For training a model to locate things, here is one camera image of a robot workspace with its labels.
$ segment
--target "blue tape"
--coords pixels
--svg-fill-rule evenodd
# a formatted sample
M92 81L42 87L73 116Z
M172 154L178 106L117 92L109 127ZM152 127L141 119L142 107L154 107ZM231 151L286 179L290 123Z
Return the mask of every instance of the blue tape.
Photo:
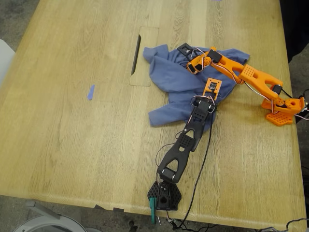
M89 89L89 93L87 95L88 100L92 99L93 91L95 90L95 85L92 85Z

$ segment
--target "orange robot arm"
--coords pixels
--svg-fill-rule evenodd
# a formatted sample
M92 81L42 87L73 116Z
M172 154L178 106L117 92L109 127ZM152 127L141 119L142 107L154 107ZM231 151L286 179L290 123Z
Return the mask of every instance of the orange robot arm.
M178 50L188 58L188 54L194 52L195 49L192 49L185 43ZM189 72L196 74L211 65L219 72L233 79L238 85L250 84L265 97L261 106L272 111L266 118L274 124L281 126L292 123L293 116L304 109L305 100L303 97L286 100L279 97L283 82L277 78L259 71L248 64L242 65L233 61L218 53L214 47L211 47L207 52L203 52L198 48L197 50L202 54L196 55L192 60L188 59L187 70Z

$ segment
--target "black cord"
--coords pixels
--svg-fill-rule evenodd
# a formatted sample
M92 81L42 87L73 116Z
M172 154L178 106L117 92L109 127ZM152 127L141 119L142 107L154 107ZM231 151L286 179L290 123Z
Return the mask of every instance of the black cord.
M289 98L293 98L290 94L288 94L287 92L284 91L284 89L282 89L282 91L285 93L286 96L288 96Z
M178 138L177 138L177 135L178 135L179 133L181 133L181 132L183 132L183 130L181 130L180 132L178 132L177 134L175 134L175 138L176 138L176 139L178 139ZM156 156L155 156L155 164L156 164L157 167L159 167L159 165L158 165L158 163L156 162L156 158L158 157L158 154L159 154L159 152L161 151L161 149L164 148L164 147L166 147L166 146L173 145L173 144L175 144L175 143L165 144L164 146L162 146L162 147L158 150L158 152L156 153Z
M309 91L309 88L307 88L307 89L303 92L304 98L305 98L305 93L306 93L307 91Z
M268 231L268 230L270 230L270 231L275 231L275 232L287 232L287 231L289 230L289 225L290 225L290 223L296 222L296 221L303 221L303 220L308 221L309 218L300 218L300 219L295 219L295 220L289 221L289 222L286 224L285 230L284 230L284 231L278 231L278 230L277 230L276 228L274 228L274 227L267 227L267 228L264 228L264 229L259 229L258 232L263 232L263 231Z
M172 143L172 144L165 144L165 145L163 145L163 146L158 150L158 152L156 153L156 156L155 156L155 164L156 164L157 167L159 167L159 165L158 165L158 163L156 162L156 158L157 158L157 156L158 156L158 154L159 154L159 151L161 151L162 148L164 148L164 147L166 147L166 146L169 146L169 145L173 145L173 144L175 144L175 143Z
M307 169L307 170L309 170L309 168L307 168L307 167L305 167L305 166L301 166L302 168L304 168L304 169Z
M191 198L191 202L190 202L190 206L189 206L189 209L183 219L183 221L181 222L180 226L176 227L177 229L181 229L181 226L184 224L184 222L186 221L188 215L189 215L189 212L191 210L191 207L192 207L192 203L193 203L193 200L194 200L194 195L195 195L195 191L197 189L197 183L198 183L198 180L201 176L201 173L203 171L203 168L204 168L204 164L205 164L205 161L206 161L206 157L207 157L207 153L208 153L208 149L209 149L209 145L211 143L211 131L212 131L212 123L211 123L211 128L210 128L210 131L209 131L209 138L208 138L208 143L207 143L207 148L206 148L206 152L205 152L205 155L204 155L204 160L203 160L203 163L202 163L202 166L201 166L201 169L199 170L199 173L198 173L198 176L197 176L197 180L194 184L194 189L193 189L193 194L192 194L192 198Z

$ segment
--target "wooden table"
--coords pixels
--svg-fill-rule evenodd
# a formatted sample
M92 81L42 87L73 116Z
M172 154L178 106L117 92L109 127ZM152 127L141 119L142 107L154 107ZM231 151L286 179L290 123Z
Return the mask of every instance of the wooden table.
M168 97L141 52L184 42L247 52L291 93L279 1L41 0L0 89L0 194L150 214L155 154L184 123L149 125ZM220 103L189 220L283 230L306 216L295 124L271 124L261 102L237 86ZM207 138L171 217L188 209Z

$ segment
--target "white object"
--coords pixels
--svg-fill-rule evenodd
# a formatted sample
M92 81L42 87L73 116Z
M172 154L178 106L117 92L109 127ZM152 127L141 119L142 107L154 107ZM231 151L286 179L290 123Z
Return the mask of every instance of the white object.
M101 232L92 228L86 230L74 219L56 214L35 201L27 201L25 206L42 215L25 222L14 232Z
M4 79L6 71L8 70L15 52L6 44L5 41L0 40L0 85Z

